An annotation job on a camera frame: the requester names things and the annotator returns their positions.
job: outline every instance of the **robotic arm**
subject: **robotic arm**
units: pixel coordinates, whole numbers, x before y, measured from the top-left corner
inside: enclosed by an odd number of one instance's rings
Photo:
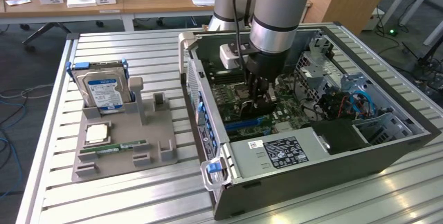
[[[240,44],[240,54],[251,103],[246,111],[270,111],[276,102],[275,79],[283,71],[288,51],[296,36],[307,0],[256,0],[250,41]],[[216,12],[220,11],[216,0]],[[239,57],[235,45],[225,45]]]

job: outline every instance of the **green circuit board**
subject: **green circuit board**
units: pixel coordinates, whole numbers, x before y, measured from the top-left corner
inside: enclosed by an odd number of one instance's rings
[[[279,102],[275,111],[259,117],[260,124],[227,130],[231,141],[296,130],[310,122],[302,105],[292,95],[290,86],[292,81],[294,79],[287,75],[278,78],[278,84],[274,89]],[[247,86],[243,83],[212,85],[212,94],[224,124],[244,121],[240,119],[240,108],[242,103],[248,100]]]

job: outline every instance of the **motherboard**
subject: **motherboard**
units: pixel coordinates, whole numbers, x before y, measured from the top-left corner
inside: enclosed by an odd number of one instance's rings
[[[212,94],[217,104],[221,120],[225,125],[230,141],[240,141],[274,133],[299,129],[310,119],[303,112],[300,102],[294,97],[294,77],[282,75],[274,87],[276,98],[271,114],[252,119],[240,117],[242,106],[248,101],[248,88],[243,82],[212,85]]]

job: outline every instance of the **gray carpet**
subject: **gray carpet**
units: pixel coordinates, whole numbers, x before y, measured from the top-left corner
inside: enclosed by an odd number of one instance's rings
[[[380,3],[382,10],[387,10],[394,0],[383,0]],[[396,24],[396,18],[404,10],[411,0],[404,0],[395,15],[391,18],[386,28],[391,28]],[[426,50],[427,47],[420,43],[424,41],[434,28],[438,26],[443,19],[443,13],[423,5],[410,21],[410,33],[399,31],[395,39],[408,41],[418,44],[418,48]],[[208,17],[196,17],[197,24],[207,24]],[[164,19],[164,26],[157,27],[155,19],[148,22],[140,22],[136,30],[145,29],[175,29],[183,27],[192,27],[189,18],[168,18]],[[104,28],[99,28],[95,22],[67,23],[67,27],[76,33],[91,32],[113,32],[123,31],[123,23],[117,20],[104,21]],[[35,31],[41,24],[31,24],[31,30]],[[36,46],[36,53],[27,53],[23,50],[21,41],[31,34],[31,31],[23,31],[19,25],[11,25],[9,30],[0,35],[0,91],[8,89],[24,89],[36,85],[52,83],[56,77],[56,70],[60,62],[61,51],[64,47],[65,34],[57,28],[48,31],[43,37],[32,42]],[[382,37],[374,32],[364,32],[360,35],[362,40],[375,50],[392,46],[395,43]],[[443,48],[439,48],[439,56],[443,54]],[[383,56],[391,61],[402,65],[406,60],[411,60],[410,54],[402,53],[402,47],[395,48],[383,53]],[[35,95],[48,93],[49,90],[39,90]],[[24,99],[17,98],[9,102],[23,102]],[[40,129],[44,121],[47,105],[49,98],[28,100],[27,115],[24,119],[12,127],[5,130],[9,140],[13,142],[17,155],[21,162],[24,180],[20,183],[15,194],[0,199],[0,223],[15,223],[17,210],[20,207],[21,193],[27,181],[27,176],[31,169],[32,158],[35,153],[36,144],[39,141]],[[0,121],[15,111],[16,106],[0,104]],[[5,153],[0,153],[0,163],[5,159]],[[13,159],[11,159],[7,166],[0,170],[0,192],[11,189],[17,179],[17,169]]]

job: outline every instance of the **office chair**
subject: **office chair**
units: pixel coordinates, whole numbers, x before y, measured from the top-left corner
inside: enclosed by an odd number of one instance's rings
[[[101,21],[96,21],[97,27],[103,27],[104,24]],[[28,52],[35,52],[35,46],[28,45],[36,38],[39,38],[52,27],[59,27],[67,34],[71,33],[71,30],[64,26],[63,23],[47,23],[36,32],[32,33],[32,35],[21,42],[24,45],[24,49]],[[20,28],[23,30],[29,30],[28,24],[20,24]]]

